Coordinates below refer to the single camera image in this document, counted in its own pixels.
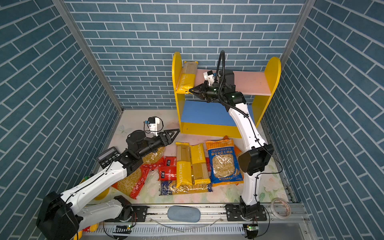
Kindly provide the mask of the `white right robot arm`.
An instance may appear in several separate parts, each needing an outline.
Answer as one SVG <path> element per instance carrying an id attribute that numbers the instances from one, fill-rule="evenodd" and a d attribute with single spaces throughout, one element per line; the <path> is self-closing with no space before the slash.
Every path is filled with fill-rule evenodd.
<path id="1" fill-rule="evenodd" d="M 252 120 L 244 95 L 236 91 L 234 72 L 208 71 L 213 75 L 212 80 L 205 80 L 202 84 L 189 89 L 189 92 L 199 99 L 210 103 L 222 104 L 234 120 L 244 143 L 243 152 L 238 162 L 244 172 L 244 188 L 241 195 L 239 209 L 245 219 L 255 218 L 264 211 L 261 205 L 258 189 L 261 174 L 274 152 L 271 144 L 266 144 Z"/>

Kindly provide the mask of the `orange pasta bag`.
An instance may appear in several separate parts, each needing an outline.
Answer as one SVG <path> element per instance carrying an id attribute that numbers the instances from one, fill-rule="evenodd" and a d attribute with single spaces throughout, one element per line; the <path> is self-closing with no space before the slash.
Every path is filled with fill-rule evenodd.
<path id="1" fill-rule="evenodd" d="M 229 140 L 229 139 L 230 138 L 228 136 L 223 137 L 223 140 Z M 234 145 L 234 150 L 235 150 L 236 157 L 239 157 L 242 154 L 242 151 L 236 145 Z"/>

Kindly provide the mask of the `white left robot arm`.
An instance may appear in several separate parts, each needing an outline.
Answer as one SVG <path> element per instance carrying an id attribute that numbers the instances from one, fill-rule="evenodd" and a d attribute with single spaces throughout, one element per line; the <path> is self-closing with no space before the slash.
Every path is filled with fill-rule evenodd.
<path id="1" fill-rule="evenodd" d="M 102 171 L 63 193 L 51 192 L 45 196 L 36 222 L 38 229 L 48 240 L 70 240 L 79 231 L 105 220 L 132 220 L 132 204 L 123 196 L 104 204 L 87 205 L 136 171 L 143 164 L 143 157 L 172 144 L 179 133 L 179 129 L 164 130 L 149 138 L 143 130 L 132 132 L 127 137 L 125 151 Z"/>

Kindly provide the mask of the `blue clear spaghetti bag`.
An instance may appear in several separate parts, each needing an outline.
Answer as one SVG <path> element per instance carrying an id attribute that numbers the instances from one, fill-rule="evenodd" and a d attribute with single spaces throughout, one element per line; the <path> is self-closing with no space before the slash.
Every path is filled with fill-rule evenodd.
<path id="1" fill-rule="evenodd" d="M 197 193 L 211 193 L 212 184 L 203 185 L 180 185 L 177 187 L 176 181 L 163 181 L 161 182 L 160 196 L 173 196 L 183 194 L 197 194 Z"/>

